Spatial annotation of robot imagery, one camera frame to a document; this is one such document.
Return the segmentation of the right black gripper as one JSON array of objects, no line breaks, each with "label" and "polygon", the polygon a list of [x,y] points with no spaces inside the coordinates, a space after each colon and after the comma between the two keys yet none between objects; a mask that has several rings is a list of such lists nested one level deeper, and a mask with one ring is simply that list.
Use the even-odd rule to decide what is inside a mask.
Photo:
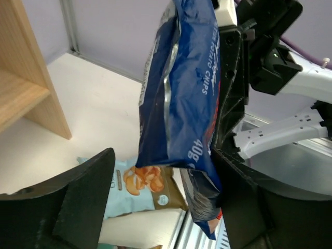
[{"label": "right black gripper", "polygon": [[214,148],[238,155],[233,129],[243,119],[250,85],[258,92],[276,95],[302,71],[280,44],[281,36],[301,15],[298,1],[239,1],[238,24],[254,21],[255,38],[246,41],[246,33],[236,26],[219,28],[220,95],[214,133]]}]

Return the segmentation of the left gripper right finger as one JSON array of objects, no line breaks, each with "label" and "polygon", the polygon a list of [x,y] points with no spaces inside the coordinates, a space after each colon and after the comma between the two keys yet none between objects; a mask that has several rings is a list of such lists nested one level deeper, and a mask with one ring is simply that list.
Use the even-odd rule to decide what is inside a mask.
[{"label": "left gripper right finger", "polygon": [[231,248],[331,248],[331,196],[275,180],[213,149]]}]

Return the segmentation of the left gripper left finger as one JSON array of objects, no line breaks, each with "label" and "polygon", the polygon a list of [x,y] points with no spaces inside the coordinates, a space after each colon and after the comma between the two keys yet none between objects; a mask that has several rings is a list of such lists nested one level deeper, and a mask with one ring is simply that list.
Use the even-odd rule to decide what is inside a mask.
[{"label": "left gripper left finger", "polygon": [[115,165],[107,148],[86,162],[1,195],[1,248],[97,248]]}]

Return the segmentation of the blue Burts chilli bag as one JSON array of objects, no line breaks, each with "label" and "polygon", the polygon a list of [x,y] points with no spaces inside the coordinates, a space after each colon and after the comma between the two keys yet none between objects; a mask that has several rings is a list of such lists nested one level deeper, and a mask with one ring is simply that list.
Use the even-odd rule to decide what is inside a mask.
[{"label": "blue Burts chilli bag", "polygon": [[192,220],[209,239],[222,184],[211,159],[220,93],[220,37],[211,1],[170,1],[145,64],[137,168],[179,168]]}]

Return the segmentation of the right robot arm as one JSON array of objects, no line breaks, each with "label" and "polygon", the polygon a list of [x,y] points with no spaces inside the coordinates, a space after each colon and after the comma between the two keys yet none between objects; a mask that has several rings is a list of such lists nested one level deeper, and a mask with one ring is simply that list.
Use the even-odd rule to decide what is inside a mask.
[{"label": "right robot arm", "polygon": [[[214,1],[220,35],[221,84],[212,147],[238,160],[293,142],[331,137],[331,71],[303,68],[281,40],[303,11],[298,1]],[[314,104],[282,120],[248,131],[235,127],[245,115],[249,91],[290,93]]]}]

